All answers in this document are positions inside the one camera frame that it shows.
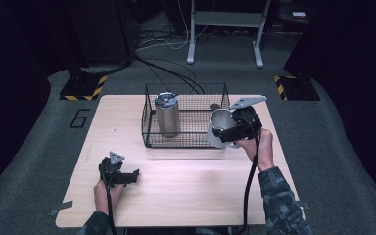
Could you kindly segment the person's left hand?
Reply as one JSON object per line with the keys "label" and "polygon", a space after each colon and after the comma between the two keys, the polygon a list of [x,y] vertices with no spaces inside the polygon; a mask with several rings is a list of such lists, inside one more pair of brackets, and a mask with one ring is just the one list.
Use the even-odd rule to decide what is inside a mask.
{"label": "person's left hand", "polygon": [[103,212],[106,215],[110,214],[110,211],[114,210],[119,201],[120,194],[123,190],[122,185],[116,185],[110,189],[111,202],[108,203],[107,189],[105,183],[99,180],[94,186],[94,202],[97,212]]}

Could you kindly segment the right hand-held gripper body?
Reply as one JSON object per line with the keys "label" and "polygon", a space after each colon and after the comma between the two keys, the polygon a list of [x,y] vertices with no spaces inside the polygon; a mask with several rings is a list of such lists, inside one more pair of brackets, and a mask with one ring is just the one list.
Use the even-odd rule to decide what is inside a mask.
{"label": "right hand-held gripper body", "polygon": [[232,113],[235,110],[238,110],[241,113],[243,123],[236,125],[242,132],[242,138],[255,138],[258,135],[258,132],[262,128],[262,124],[259,118],[259,115],[256,113],[256,110],[253,107],[253,104],[257,104],[263,101],[266,101],[265,96],[251,97],[251,98],[240,98],[237,102],[229,107],[232,110]]}

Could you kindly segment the black base with striped edge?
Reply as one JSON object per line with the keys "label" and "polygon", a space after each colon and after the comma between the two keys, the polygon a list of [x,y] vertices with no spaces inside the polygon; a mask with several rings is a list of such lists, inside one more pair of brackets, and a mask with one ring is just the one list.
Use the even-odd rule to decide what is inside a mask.
{"label": "black base with striped edge", "polygon": [[314,86],[310,81],[301,81],[293,76],[274,76],[274,82],[280,98],[284,101],[319,101]]}
{"label": "black base with striped edge", "polygon": [[70,77],[61,90],[59,99],[69,101],[96,100],[106,80],[107,78],[105,76],[96,76],[94,78],[85,79],[84,81],[78,81]]}

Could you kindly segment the steel mug with handle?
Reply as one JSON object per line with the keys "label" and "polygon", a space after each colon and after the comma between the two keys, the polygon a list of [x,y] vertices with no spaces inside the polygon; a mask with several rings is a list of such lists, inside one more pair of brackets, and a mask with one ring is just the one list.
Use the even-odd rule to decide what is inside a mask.
{"label": "steel mug with handle", "polygon": [[225,130],[230,127],[235,126],[235,122],[231,117],[232,113],[226,109],[217,109],[211,113],[209,125],[208,125],[208,133],[207,139],[208,142],[218,149],[225,149],[226,147],[238,149],[239,146],[236,145],[234,142],[225,142],[222,143],[219,137],[216,137],[213,134],[213,130]]}

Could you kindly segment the white metal stand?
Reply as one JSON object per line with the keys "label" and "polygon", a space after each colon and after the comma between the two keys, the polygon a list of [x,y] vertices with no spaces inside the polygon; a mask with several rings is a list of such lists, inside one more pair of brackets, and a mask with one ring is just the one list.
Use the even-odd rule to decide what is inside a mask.
{"label": "white metal stand", "polygon": [[196,9],[196,0],[191,0],[190,41],[187,63],[193,64],[195,62],[197,26],[248,27],[258,30],[257,37],[252,44],[256,66],[261,69],[263,67],[263,60],[260,51],[260,42],[264,32],[271,0],[263,0],[263,3],[264,6],[261,13],[238,13],[199,11]]}

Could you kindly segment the tall steel tumbler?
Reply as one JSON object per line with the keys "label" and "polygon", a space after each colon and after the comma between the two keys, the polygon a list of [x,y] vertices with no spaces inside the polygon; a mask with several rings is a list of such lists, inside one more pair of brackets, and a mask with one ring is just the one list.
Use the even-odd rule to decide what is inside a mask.
{"label": "tall steel tumbler", "polygon": [[180,132],[178,97],[170,92],[160,93],[155,99],[159,132],[166,138]]}

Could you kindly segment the black wire basket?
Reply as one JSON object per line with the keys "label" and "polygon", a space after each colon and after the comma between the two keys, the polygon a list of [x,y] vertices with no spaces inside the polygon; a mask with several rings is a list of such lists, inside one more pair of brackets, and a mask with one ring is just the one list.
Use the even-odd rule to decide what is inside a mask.
{"label": "black wire basket", "polygon": [[[170,92],[178,97],[180,132],[171,138],[159,132],[155,99]],[[212,110],[210,104],[221,109],[230,106],[224,83],[147,83],[141,131],[147,148],[212,148],[207,133]]]}

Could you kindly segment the person's right hand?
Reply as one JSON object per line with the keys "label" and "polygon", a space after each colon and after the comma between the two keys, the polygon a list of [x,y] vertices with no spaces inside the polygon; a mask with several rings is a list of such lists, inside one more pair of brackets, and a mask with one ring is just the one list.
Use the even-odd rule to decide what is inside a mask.
{"label": "person's right hand", "polygon": [[241,139],[236,144],[246,152],[251,161],[258,156],[257,168],[259,172],[263,172],[274,167],[272,141],[272,133],[263,128],[258,138]]}

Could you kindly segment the black cabinet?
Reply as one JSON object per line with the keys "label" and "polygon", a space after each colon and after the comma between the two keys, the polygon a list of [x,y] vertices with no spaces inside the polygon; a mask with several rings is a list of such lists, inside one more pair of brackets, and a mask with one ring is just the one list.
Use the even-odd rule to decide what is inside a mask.
{"label": "black cabinet", "polygon": [[134,57],[129,0],[64,0],[89,66],[128,67]]}

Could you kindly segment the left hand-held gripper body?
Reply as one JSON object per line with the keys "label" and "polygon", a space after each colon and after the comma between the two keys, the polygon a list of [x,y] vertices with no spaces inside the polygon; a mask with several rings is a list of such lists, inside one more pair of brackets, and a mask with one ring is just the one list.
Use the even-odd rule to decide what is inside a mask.
{"label": "left hand-held gripper body", "polygon": [[99,163],[98,169],[100,179],[109,187],[115,187],[116,185],[123,184],[124,180],[121,175],[121,167],[124,160],[124,156],[109,152],[107,157],[104,157]]}

